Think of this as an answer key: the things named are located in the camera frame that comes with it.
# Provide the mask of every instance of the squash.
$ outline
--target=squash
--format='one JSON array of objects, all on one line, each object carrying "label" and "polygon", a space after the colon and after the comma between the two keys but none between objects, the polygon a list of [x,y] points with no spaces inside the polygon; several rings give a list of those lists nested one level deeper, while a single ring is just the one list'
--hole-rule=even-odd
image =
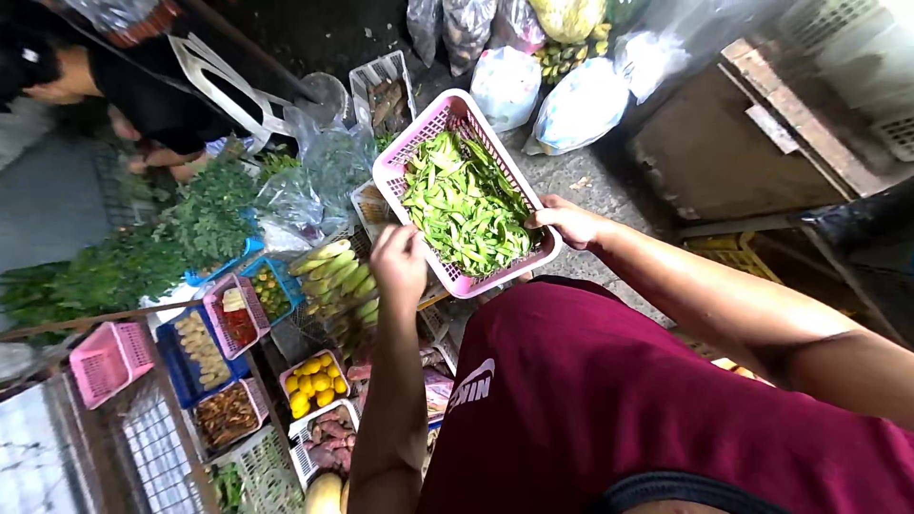
[{"label": "squash", "polygon": [[304,514],[342,514],[342,496],[343,480],[333,473],[324,473],[304,493]]},{"label": "squash", "polygon": [[340,512],[345,514],[346,509],[349,508],[349,480],[345,482],[343,486],[343,496],[340,497]]}]

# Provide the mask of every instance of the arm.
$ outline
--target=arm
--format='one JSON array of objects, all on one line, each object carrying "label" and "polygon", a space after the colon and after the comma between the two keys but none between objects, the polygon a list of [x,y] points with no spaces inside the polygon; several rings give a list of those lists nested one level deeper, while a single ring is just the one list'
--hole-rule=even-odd
[{"label": "arm", "polygon": [[783,285],[709,261],[555,195],[528,227],[553,225],[628,285],[750,369],[833,405],[914,429],[914,354]]},{"label": "arm", "polygon": [[429,424],[416,334],[427,247],[415,227],[387,227],[371,253],[381,295],[371,387],[350,476],[349,512],[412,512]]}]

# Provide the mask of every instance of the hand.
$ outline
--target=hand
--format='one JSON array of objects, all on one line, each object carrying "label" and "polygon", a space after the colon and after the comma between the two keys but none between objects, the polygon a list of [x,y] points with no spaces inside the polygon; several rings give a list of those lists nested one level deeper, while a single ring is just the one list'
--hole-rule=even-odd
[{"label": "hand", "polygon": [[610,224],[606,218],[584,210],[559,195],[543,195],[539,200],[545,208],[534,212],[524,225],[528,229],[546,225],[555,227],[565,243],[575,250],[586,250],[597,244]]},{"label": "hand", "polygon": [[377,281],[381,301],[392,305],[395,312],[415,315],[425,291],[428,250],[422,232],[415,225],[387,225],[377,236],[371,250],[371,273]]}]

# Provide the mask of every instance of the white plastic bag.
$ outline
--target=white plastic bag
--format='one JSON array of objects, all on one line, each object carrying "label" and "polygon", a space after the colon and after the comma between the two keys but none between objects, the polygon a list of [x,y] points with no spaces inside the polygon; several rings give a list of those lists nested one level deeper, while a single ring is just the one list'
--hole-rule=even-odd
[{"label": "white plastic bag", "polygon": [[473,68],[492,35],[495,0],[443,0],[444,46],[451,61],[451,75]]},{"label": "white plastic bag", "polygon": [[628,99],[611,60],[584,61],[543,101],[524,153],[562,155],[593,143],[619,124]]},{"label": "white plastic bag", "polygon": [[546,32],[527,0],[498,0],[489,48],[513,47],[526,54],[546,45]]},{"label": "white plastic bag", "polygon": [[409,0],[406,28],[419,59],[426,68],[430,68],[435,61],[435,47],[441,35],[441,0]]},{"label": "white plastic bag", "polygon": [[616,41],[616,74],[624,77],[629,89],[644,103],[660,84],[684,70],[691,57],[683,49],[683,40],[675,34],[657,35],[635,32]]},{"label": "white plastic bag", "polygon": [[496,132],[519,127],[537,105],[539,62],[511,47],[486,50],[476,64],[470,94]]}]

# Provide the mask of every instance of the yellow plastic crate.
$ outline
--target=yellow plastic crate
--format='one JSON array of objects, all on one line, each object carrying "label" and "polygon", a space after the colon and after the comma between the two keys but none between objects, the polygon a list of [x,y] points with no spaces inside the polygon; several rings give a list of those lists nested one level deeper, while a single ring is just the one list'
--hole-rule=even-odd
[{"label": "yellow plastic crate", "polygon": [[752,249],[751,243],[754,238],[755,232],[701,236],[686,239],[683,241],[683,247],[711,261],[784,284]]}]

